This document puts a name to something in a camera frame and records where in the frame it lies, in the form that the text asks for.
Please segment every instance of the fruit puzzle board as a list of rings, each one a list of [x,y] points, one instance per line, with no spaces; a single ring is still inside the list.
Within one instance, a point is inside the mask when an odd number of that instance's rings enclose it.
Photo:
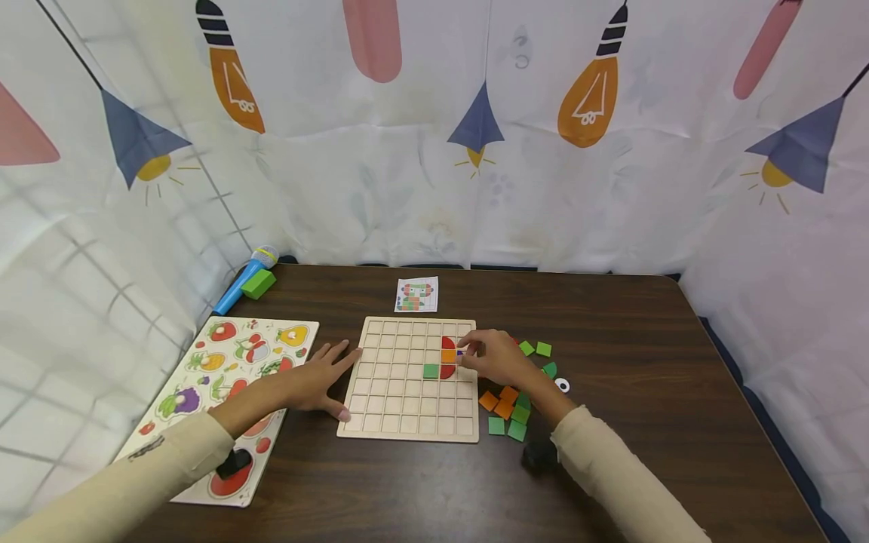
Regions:
[[[210,410],[260,377],[305,363],[319,322],[213,316],[118,453],[124,458],[184,417]],[[212,472],[178,494],[176,503],[247,507],[254,498],[284,411],[257,422],[235,442],[253,461],[222,480]]]
[[[338,437],[380,440],[480,440],[477,372],[456,364],[459,339],[474,321],[365,319]]]

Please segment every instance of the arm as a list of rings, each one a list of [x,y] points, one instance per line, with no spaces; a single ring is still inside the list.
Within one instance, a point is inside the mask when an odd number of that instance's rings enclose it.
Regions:
[[[577,484],[595,498],[632,543],[702,543],[702,529],[624,441],[588,410],[576,407],[516,347],[506,332],[475,330],[459,341],[468,346],[460,364],[483,377],[523,390],[555,428],[559,460]]]
[[[285,407],[349,411],[326,391],[359,358],[338,361],[348,342],[323,346],[307,364],[254,381],[210,413],[193,414],[148,445],[110,464],[4,536],[0,543],[111,543],[118,541],[182,490],[226,460],[235,440],[265,415]]]

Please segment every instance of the green wooden tile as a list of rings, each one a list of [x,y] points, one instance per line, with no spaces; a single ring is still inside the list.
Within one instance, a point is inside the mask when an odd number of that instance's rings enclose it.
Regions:
[[[422,378],[423,379],[438,379],[441,377],[441,366],[438,364],[423,364]]]
[[[549,362],[543,367],[543,373],[548,375],[549,379],[555,379],[555,376],[558,374],[558,366],[555,365],[555,362]]]
[[[523,406],[525,409],[531,409],[531,399],[528,398],[524,392],[519,393],[519,397],[516,398],[516,405]]]
[[[507,430],[507,435],[522,443],[525,440],[525,432],[528,427],[517,420],[510,421],[510,429]]]
[[[504,435],[504,419],[489,417],[489,435]]]
[[[520,343],[519,348],[522,349],[522,352],[525,353],[525,356],[529,356],[531,353],[534,352],[534,348],[531,347],[531,343],[528,343],[527,341],[523,341],[522,343]]]
[[[537,354],[549,358],[549,356],[552,355],[552,345],[544,343],[543,341],[537,341]]]
[[[516,422],[521,422],[522,424],[528,424],[528,416],[531,414],[531,411],[525,409],[523,406],[516,406],[513,408],[513,415],[511,415],[511,419]]]

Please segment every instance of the beige sleeve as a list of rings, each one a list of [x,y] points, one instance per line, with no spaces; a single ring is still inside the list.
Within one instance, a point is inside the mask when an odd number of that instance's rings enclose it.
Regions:
[[[210,415],[191,415],[0,536],[0,543],[118,541],[220,466],[234,445]]]
[[[552,434],[561,464],[606,510],[631,543],[710,541],[625,442],[577,407]]]

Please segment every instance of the right hand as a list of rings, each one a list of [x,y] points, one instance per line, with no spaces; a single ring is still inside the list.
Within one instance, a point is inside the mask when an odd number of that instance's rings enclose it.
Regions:
[[[503,330],[471,330],[459,340],[458,348],[468,347],[459,364],[477,370],[499,385],[526,388],[541,371],[522,353],[510,334]]]

